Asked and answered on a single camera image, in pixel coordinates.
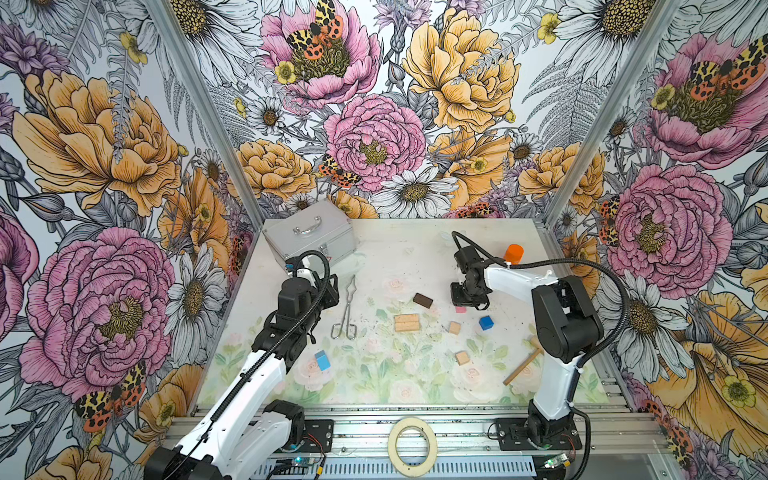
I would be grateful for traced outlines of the long natural wood block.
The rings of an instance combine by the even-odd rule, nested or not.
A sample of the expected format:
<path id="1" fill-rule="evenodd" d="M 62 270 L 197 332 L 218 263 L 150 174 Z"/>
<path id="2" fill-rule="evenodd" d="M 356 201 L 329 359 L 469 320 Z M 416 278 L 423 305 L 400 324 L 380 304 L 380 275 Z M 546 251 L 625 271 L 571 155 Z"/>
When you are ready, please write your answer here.
<path id="1" fill-rule="evenodd" d="M 397 333 L 420 331 L 421 325 L 419 322 L 400 322 L 395 324 L 395 331 Z"/>

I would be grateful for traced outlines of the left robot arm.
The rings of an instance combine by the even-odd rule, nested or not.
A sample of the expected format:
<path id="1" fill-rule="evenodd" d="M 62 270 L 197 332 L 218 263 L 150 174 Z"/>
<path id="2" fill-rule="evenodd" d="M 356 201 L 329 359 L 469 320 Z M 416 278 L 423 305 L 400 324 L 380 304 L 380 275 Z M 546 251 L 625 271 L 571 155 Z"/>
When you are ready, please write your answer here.
<path id="1" fill-rule="evenodd" d="M 145 479 L 248 479 L 277 450 L 303 437 L 301 406 L 274 401 L 258 411 L 298 360 L 324 310 L 339 303 L 338 278 L 307 270 L 285 280 L 240 373 L 175 446 L 159 447 Z"/>

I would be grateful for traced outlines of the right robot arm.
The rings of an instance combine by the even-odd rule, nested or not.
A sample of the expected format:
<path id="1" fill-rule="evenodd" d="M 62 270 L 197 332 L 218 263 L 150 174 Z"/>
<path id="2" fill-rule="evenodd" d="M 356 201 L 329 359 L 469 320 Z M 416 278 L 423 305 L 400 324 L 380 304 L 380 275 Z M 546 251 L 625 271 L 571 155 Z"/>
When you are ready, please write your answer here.
<path id="1" fill-rule="evenodd" d="M 484 259 L 476 247 L 460 247 L 454 259 L 464 280 L 450 285 L 451 301 L 478 311 L 490 305 L 489 295 L 503 293 L 528 302 L 538 344 L 543 348 L 543 380 L 529 402 L 525 423 L 528 441 L 544 448 L 571 430 L 573 399 L 587 361 L 603 338 L 604 329 L 582 280 L 559 277 L 550 266 L 564 259 L 512 264 L 498 257 Z M 547 268 L 535 274 L 535 268 Z"/>

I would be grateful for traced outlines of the blue cube block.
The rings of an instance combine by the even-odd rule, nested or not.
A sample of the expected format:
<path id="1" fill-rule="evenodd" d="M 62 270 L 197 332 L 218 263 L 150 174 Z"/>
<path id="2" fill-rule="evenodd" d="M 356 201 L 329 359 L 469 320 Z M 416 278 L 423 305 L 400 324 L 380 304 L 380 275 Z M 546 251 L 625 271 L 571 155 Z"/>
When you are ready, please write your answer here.
<path id="1" fill-rule="evenodd" d="M 494 326 L 494 322 L 490 316 L 481 317 L 479 320 L 479 326 L 483 331 L 490 330 Z"/>

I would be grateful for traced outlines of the dark brown block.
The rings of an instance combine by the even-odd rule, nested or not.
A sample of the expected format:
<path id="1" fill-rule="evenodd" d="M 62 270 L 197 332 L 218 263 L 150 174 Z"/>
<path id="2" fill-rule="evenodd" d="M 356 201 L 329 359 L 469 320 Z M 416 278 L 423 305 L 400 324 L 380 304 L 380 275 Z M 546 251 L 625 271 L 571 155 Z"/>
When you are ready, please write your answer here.
<path id="1" fill-rule="evenodd" d="M 413 297 L 413 302 L 425 309 L 430 309 L 431 306 L 433 305 L 434 300 L 421 293 L 416 293 Z"/>

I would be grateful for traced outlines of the light blue triangular block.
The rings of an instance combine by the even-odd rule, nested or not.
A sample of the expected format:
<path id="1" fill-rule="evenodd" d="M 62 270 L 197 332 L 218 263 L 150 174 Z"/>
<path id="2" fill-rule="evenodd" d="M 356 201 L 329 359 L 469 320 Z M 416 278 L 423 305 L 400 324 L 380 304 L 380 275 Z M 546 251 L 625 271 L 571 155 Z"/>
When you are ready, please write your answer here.
<path id="1" fill-rule="evenodd" d="M 321 372 L 328 371 L 331 368 L 330 359 L 323 350 L 315 354 L 315 361 Z"/>

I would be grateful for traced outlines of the orange plastic bottle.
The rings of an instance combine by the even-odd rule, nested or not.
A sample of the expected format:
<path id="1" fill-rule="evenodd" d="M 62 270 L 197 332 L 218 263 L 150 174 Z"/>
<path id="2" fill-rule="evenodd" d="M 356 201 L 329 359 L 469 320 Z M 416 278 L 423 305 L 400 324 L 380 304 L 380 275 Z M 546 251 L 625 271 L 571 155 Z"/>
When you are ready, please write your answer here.
<path id="1" fill-rule="evenodd" d="M 504 255 L 503 259 L 505 262 L 518 265 L 521 263 L 524 256 L 524 248 L 519 244 L 510 244 Z"/>

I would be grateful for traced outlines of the metal tongs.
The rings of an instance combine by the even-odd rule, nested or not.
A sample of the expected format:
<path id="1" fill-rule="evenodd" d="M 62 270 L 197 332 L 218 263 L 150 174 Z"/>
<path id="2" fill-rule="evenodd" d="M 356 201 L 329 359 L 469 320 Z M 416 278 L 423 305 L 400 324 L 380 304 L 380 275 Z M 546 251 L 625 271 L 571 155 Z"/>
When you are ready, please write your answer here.
<path id="1" fill-rule="evenodd" d="M 357 291 L 356 276 L 353 275 L 346 287 L 345 308 L 343 311 L 341 321 L 338 323 L 335 323 L 331 328 L 330 337 L 332 339 L 339 339 L 342 336 L 344 336 L 348 340 L 354 340 L 356 338 L 357 331 L 358 331 L 357 325 L 353 324 L 351 320 L 352 303 L 353 303 L 356 291 Z"/>

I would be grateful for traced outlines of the silver metal case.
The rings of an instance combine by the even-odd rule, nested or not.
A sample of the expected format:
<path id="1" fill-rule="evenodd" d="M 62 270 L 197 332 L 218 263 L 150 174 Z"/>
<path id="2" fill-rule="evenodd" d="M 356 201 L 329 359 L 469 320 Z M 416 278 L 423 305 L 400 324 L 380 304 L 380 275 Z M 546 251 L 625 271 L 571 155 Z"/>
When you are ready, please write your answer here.
<path id="1" fill-rule="evenodd" d="M 263 234 L 278 265 L 307 250 L 326 256 L 331 266 L 357 249 L 357 239 L 350 218 L 328 200 L 321 200 L 294 215 L 270 220 Z"/>

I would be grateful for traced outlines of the thin wood stick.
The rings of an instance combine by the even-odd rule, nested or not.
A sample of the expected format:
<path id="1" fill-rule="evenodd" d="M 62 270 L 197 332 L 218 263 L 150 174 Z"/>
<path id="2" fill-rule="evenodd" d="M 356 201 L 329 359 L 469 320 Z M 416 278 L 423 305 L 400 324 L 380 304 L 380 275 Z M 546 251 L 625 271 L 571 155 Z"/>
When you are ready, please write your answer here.
<path id="1" fill-rule="evenodd" d="M 528 355 L 528 357 L 517 366 L 503 381 L 505 386 L 510 385 L 537 357 L 542 353 L 543 349 L 540 346 L 534 348 L 534 350 Z"/>

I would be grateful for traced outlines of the green circuit board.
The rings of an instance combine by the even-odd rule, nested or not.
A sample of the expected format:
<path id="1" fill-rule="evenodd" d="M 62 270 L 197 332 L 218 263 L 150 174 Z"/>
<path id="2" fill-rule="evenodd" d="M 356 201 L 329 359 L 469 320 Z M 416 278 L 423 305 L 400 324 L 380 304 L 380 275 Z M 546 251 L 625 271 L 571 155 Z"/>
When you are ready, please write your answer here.
<path id="1" fill-rule="evenodd" d="M 320 475 L 325 466 L 325 459 L 311 456 L 298 456 L 279 459 L 270 471 L 271 474 L 308 474 Z"/>
<path id="2" fill-rule="evenodd" d="M 550 457 L 547 459 L 542 467 L 545 469 L 558 469 L 558 468 L 567 468 L 571 464 L 570 457 L 566 453 L 561 453 L 556 456 Z"/>

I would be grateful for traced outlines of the right green circuit board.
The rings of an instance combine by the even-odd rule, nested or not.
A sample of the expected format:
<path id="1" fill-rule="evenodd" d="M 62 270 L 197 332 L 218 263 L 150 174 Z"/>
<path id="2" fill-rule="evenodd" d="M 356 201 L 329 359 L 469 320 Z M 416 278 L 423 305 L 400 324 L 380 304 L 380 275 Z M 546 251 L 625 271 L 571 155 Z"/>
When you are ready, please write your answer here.
<path id="1" fill-rule="evenodd" d="M 570 457 L 566 453 L 561 453 L 556 456 L 550 457 L 547 459 L 542 467 L 545 469 L 558 469 L 558 468 L 567 468 L 571 464 Z"/>

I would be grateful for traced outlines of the masking tape roll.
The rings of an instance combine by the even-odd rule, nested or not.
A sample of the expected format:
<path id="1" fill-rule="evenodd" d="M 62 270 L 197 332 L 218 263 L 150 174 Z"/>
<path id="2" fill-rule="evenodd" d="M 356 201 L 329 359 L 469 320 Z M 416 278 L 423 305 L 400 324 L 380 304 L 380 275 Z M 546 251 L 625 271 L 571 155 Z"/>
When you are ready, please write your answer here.
<path id="1" fill-rule="evenodd" d="M 409 479 L 430 473 L 437 464 L 438 451 L 434 430 L 417 417 L 399 420 L 387 438 L 387 455 L 392 466 Z"/>

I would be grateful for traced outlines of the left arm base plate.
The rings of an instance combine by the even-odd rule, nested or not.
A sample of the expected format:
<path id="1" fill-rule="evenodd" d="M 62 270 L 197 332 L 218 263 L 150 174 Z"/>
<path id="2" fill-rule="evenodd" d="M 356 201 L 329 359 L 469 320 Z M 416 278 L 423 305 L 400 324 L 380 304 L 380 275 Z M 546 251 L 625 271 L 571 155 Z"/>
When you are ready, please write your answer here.
<path id="1" fill-rule="evenodd" d="M 334 439 L 335 422 L 330 419 L 310 419 L 304 423 L 302 438 L 298 444 L 284 449 L 285 453 L 330 453 Z"/>

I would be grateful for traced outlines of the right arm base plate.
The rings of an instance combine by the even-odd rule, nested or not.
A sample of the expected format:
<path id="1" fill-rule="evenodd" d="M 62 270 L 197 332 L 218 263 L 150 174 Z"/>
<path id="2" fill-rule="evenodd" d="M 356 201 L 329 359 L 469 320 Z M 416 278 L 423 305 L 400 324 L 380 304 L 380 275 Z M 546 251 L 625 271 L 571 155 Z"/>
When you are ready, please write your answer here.
<path id="1" fill-rule="evenodd" d="M 538 417 L 498 418 L 494 428 L 502 451 L 578 451 L 583 448 L 573 416 L 554 421 Z"/>

